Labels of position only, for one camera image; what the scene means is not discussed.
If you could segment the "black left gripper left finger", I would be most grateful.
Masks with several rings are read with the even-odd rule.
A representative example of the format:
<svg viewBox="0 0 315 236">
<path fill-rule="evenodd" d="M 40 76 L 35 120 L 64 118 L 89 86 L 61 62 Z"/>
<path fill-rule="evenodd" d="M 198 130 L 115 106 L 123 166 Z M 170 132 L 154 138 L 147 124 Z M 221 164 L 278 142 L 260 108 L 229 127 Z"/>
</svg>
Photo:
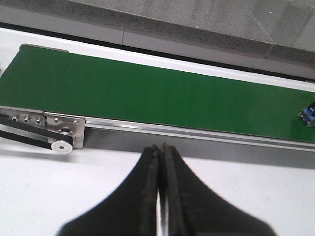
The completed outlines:
<svg viewBox="0 0 315 236">
<path fill-rule="evenodd" d="M 144 148 L 126 179 L 104 201 L 62 226 L 60 236 L 155 236 L 159 150 Z"/>
</svg>

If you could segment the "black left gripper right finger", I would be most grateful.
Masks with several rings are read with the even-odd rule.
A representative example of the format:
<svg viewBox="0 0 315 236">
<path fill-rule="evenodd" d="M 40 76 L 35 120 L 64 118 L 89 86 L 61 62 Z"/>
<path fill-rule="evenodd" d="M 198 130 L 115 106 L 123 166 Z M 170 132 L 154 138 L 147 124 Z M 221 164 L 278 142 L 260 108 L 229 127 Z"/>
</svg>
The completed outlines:
<svg viewBox="0 0 315 236">
<path fill-rule="evenodd" d="M 174 146 L 160 154 L 159 193 L 165 236 L 274 236 L 265 222 L 230 204 L 205 185 Z"/>
</svg>

